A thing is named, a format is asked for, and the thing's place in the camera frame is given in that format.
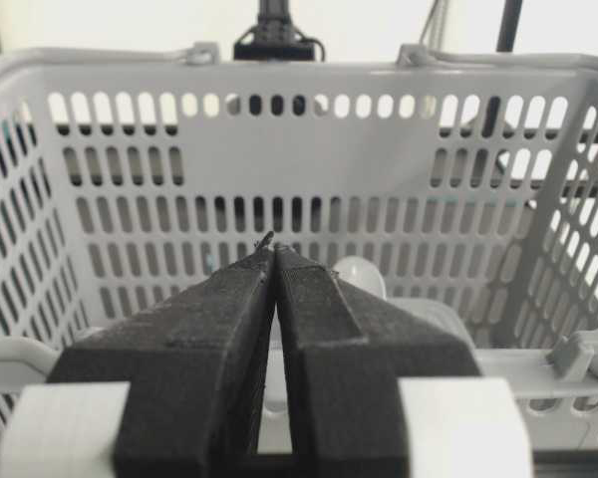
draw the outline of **basket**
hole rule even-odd
[[[389,296],[445,302],[479,347],[597,329],[598,59],[0,58],[0,336],[59,350],[267,230],[329,266],[373,261]]]

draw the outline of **small white object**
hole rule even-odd
[[[287,411],[288,396],[286,393],[283,351],[281,349],[270,350],[268,352],[263,413],[274,418],[279,414],[287,413]]]
[[[403,309],[422,321],[426,321],[428,324],[432,324],[442,331],[456,336],[471,348],[476,348],[465,323],[460,319],[456,311],[447,304],[423,298],[391,297],[389,301],[393,306]]]
[[[128,382],[27,386],[0,442],[0,478],[115,478]]]
[[[372,262],[363,257],[347,256],[333,267],[339,273],[339,278],[353,286],[374,294],[381,299],[386,299],[386,281],[381,272]]]
[[[0,393],[20,393],[26,385],[44,383],[58,356],[32,339],[0,337]],[[0,435],[3,429],[0,416]]]
[[[413,478],[530,478],[524,423],[502,378],[401,378]]]

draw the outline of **white background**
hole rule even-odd
[[[333,61],[391,61],[419,39],[432,0],[291,0],[295,23]],[[444,49],[491,52],[504,0],[450,0]],[[234,40],[258,0],[0,0],[3,50],[28,46],[173,50]],[[518,52],[598,55],[598,0],[525,0]]]

